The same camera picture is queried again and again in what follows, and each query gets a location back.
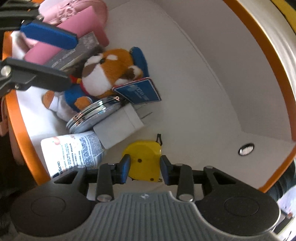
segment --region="pink bag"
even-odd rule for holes
[[[44,16],[43,22],[57,26],[90,6],[94,8],[98,21],[104,28],[108,19],[108,9],[102,0],[64,0],[42,14]],[[37,40],[28,39],[24,34],[23,39],[29,48],[33,48],[38,43]]]
[[[106,47],[109,44],[109,40],[92,6],[70,17],[66,21],[59,24],[58,27],[77,34],[78,38],[81,38],[90,32],[94,32],[100,45]],[[61,50],[61,48],[55,47],[53,45],[38,42],[25,54],[24,60],[43,65]]]

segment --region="plush toy ear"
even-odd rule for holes
[[[135,66],[129,66],[126,72],[115,82],[115,85],[123,85],[130,81],[141,79],[143,76],[142,70]]]

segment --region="blue tag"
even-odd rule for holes
[[[150,78],[143,78],[126,85],[113,88],[132,104],[161,101],[161,98]]]

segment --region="plush toy foot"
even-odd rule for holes
[[[50,104],[52,103],[52,100],[54,99],[54,92],[53,91],[47,91],[45,95],[42,97],[42,103],[44,106],[49,109]]]
[[[92,101],[89,97],[87,96],[82,96],[79,97],[76,102],[74,103],[74,105],[79,109],[79,110],[83,110],[86,107],[88,107],[89,105],[92,104]]]

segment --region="blue gripper pad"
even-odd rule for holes
[[[35,39],[62,49],[73,49],[78,44],[77,35],[38,20],[24,21],[20,31]]]

